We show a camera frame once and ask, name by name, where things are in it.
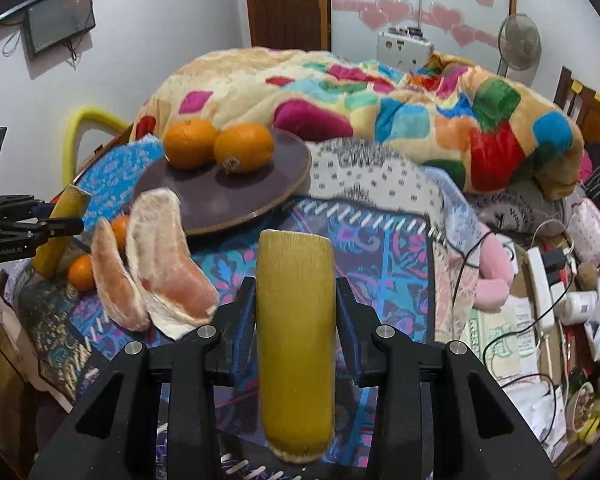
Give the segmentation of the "yellow foam tube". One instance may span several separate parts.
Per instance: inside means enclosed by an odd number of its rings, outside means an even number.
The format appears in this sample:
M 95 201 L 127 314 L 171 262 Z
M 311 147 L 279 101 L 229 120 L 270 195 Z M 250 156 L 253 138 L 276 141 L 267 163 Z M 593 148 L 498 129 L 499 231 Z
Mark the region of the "yellow foam tube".
M 111 140 L 94 151 L 93 156 L 82 167 L 79 167 L 80 145 L 83 137 L 90 130 L 108 133 Z M 74 182 L 76 177 L 90 166 L 102 152 L 128 142 L 130 132 L 131 124 L 129 122 L 102 108 L 93 105 L 82 105 L 75 108 L 69 115 L 65 128 L 61 159 L 62 184 L 67 185 Z

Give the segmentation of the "blue patterned cloth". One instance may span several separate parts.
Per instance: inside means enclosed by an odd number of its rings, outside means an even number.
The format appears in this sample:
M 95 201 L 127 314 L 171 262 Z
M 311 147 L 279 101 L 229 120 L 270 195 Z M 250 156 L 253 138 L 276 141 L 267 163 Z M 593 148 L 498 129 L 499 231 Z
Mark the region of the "blue patterned cloth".
M 84 231 L 90 232 L 99 218 L 114 220 L 132 200 L 144 171 L 163 158 L 160 141 L 148 136 L 138 142 L 112 148 L 87 169 L 76 186 L 91 195 L 83 216 Z

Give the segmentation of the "white standing fan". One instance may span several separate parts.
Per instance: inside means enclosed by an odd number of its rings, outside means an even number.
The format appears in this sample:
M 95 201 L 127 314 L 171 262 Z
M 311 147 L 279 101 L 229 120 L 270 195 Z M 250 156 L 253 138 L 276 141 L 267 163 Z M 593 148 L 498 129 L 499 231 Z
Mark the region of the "white standing fan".
M 498 74 L 501 76 L 506 76 L 510 70 L 528 72 L 540 62 L 541 36 L 527 14 L 510 14 L 502 21 L 496 44 L 500 55 Z

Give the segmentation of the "white bottle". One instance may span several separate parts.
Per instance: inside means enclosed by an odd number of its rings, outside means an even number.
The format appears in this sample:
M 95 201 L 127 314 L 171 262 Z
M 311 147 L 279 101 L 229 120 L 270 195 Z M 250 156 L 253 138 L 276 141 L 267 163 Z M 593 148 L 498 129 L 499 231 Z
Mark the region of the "white bottle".
M 592 318 L 598 301 L 595 290 L 588 292 L 566 292 L 565 298 L 555 308 L 558 320 L 567 326 L 584 324 Z

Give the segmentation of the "white patterned pillow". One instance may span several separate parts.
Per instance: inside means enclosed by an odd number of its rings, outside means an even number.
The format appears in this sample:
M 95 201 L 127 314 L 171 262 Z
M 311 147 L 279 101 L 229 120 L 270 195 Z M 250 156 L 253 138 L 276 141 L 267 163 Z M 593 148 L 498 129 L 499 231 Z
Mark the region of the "white patterned pillow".
M 388 211 L 421 214 L 443 244 L 443 193 L 414 162 L 374 141 L 338 138 L 306 144 L 312 157 L 308 195 L 342 198 Z

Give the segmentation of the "wardrobe with pink hearts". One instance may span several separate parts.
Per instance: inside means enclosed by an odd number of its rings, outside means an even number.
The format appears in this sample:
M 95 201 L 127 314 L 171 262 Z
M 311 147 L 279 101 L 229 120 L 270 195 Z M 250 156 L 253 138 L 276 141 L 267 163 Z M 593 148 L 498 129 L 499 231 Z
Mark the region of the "wardrobe with pink hearts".
M 468 58 L 491 72 L 500 64 L 498 33 L 517 0 L 330 0 L 332 52 L 349 61 L 377 56 L 389 29 L 417 27 L 442 53 Z

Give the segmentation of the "large pomelo segment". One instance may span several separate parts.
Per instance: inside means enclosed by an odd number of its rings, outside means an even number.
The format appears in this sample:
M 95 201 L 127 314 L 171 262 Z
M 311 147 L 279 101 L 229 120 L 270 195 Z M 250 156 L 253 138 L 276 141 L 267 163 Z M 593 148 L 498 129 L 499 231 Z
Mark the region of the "large pomelo segment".
M 140 193 L 126 230 L 126 258 L 151 323 L 173 340 L 208 324 L 220 295 L 193 262 L 181 202 L 168 188 Z

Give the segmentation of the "small pomelo segment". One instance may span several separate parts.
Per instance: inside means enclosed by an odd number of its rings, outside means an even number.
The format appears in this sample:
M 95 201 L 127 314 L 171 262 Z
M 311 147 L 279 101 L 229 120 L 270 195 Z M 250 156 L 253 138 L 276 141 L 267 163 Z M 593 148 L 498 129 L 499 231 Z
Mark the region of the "small pomelo segment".
M 108 318 L 129 332 L 148 330 L 150 318 L 143 297 L 126 270 L 114 230 L 105 218 L 96 223 L 91 258 L 97 293 Z

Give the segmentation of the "brown wooden door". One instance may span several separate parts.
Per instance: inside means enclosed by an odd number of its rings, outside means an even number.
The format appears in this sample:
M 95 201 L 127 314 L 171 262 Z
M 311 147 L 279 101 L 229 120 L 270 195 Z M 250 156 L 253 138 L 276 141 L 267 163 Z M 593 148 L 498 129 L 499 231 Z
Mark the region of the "brown wooden door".
M 253 47 L 329 50 L 332 0 L 246 0 Z

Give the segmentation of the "wooden headboard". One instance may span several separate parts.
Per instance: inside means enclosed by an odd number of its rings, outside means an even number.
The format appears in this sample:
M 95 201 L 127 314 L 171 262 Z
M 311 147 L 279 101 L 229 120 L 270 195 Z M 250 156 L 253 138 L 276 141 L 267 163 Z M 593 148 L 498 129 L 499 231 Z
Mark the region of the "wooden headboard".
M 554 103 L 578 125 L 585 143 L 600 143 L 600 92 L 574 79 L 571 70 L 563 67 Z

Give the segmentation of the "round dark brown plate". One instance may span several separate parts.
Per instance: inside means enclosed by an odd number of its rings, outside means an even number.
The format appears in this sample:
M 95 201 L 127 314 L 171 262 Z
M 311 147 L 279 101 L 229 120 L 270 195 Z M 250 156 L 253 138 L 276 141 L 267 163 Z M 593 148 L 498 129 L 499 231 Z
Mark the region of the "round dark brown plate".
M 229 174 L 218 166 L 182 171 L 160 158 L 140 176 L 132 197 L 154 188 L 171 190 L 180 200 L 188 235 L 240 226 L 280 206 L 309 177 L 312 157 L 306 144 L 284 130 L 275 129 L 273 138 L 275 151 L 268 166 L 250 174 Z

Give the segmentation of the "small tangerine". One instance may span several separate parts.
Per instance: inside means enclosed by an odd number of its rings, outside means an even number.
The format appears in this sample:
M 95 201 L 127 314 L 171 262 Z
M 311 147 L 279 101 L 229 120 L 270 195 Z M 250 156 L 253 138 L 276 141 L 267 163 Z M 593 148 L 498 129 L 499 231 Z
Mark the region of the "small tangerine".
M 78 292 L 88 292 L 96 287 L 90 255 L 79 256 L 71 263 L 67 272 L 67 280 Z
M 110 222 L 117 248 L 122 254 L 125 252 L 126 232 L 128 232 L 129 218 L 130 217 L 127 214 L 119 214 Z

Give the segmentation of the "large orange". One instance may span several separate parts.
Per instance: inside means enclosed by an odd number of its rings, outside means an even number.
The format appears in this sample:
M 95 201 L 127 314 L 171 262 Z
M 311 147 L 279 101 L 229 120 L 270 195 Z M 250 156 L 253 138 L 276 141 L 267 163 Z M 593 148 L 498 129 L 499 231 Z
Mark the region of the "large orange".
M 218 130 L 211 122 L 191 119 L 177 122 L 162 137 L 164 156 L 176 169 L 193 170 L 214 161 Z
M 215 162 L 230 174 L 249 174 L 271 161 L 275 140 L 271 131 L 255 122 L 222 130 L 215 139 Z

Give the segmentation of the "white power strip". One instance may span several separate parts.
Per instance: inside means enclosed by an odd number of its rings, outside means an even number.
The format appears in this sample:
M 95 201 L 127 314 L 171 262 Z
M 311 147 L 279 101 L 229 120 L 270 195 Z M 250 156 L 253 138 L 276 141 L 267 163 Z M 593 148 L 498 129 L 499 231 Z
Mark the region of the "white power strip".
M 534 293 L 536 319 L 538 320 L 536 325 L 542 334 L 547 334 L 555 326 L 554 300 L 541 251 L 537 247 L 532 247 L 528 250 L 526 258 Z

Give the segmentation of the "small wall monitor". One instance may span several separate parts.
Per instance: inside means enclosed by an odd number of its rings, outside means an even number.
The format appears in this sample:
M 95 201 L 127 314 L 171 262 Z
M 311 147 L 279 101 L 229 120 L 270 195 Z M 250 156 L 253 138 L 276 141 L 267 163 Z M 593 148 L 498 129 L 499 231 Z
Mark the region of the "small wall monitor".
M 71 44 L 96 26 L 93 0 L 41 0 L 24 14 L 23 42 L 33 60 L 58 44 Z

